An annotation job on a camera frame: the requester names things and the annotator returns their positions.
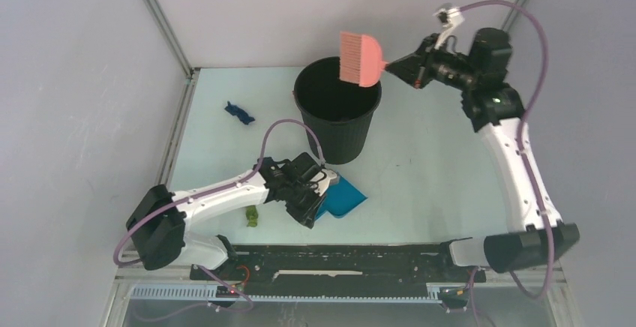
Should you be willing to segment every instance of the cable connector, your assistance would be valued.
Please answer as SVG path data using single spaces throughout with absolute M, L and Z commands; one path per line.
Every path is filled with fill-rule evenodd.
M 459 7 L 450 3 L 443 4 L 433 15 L 442 23 L 442 32 L 439 33 L 434 47 L 435 50 L 439 50 L 453 34 L 453 31 L 464 21 L 464 16 L 462 16 Z

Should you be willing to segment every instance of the gray floor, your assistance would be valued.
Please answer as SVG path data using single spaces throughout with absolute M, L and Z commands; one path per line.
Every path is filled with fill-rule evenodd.
M 551 326 L 548 309 L 531 301 L 516 288 L 477 289 L 475 301 L 499 327 Z M 130 313 L 144 317 L 159 317 L 193 302 L 131 301 L 126 318 L 127 327 L 335 327 L 335 326 L 475 326 L 471 313 L 447 315 L 436 304 L 347 304 L 347 303 L 259 303 L 249 313 L 215 313 L 205 307 L 186 311 L 161 322 L 144 323 Z M 489 326 L 486 320 L 481 326 Z

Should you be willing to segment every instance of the brush bristles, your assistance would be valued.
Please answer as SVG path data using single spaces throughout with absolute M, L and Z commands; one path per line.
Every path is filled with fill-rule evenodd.
M 362 63 L 362 35 L 350 32 L 340 33 L 340 80 L 360 83 Z

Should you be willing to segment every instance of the blue dustpan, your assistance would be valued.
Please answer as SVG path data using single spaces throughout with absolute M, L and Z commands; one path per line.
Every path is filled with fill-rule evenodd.
M 364 194 L 341 175 L 340 181 L 327 189 L 327 197 L 316 213 L 316 219 L 326 212 L 331 213 L 336 218 L 342 218 L 366 199 Z

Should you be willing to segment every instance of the dark blue cloth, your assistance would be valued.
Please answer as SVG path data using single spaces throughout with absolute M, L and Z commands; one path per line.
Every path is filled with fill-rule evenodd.
M 239 121 L 243 122 L 243 125 L 249 125 L 251 122 L 256 121 L 254 117 L 248 115 L 241 107 L 231 104 L 227 101 L 227 106 L 225 106 L 225 110 L 232 116 L 236 116 Z

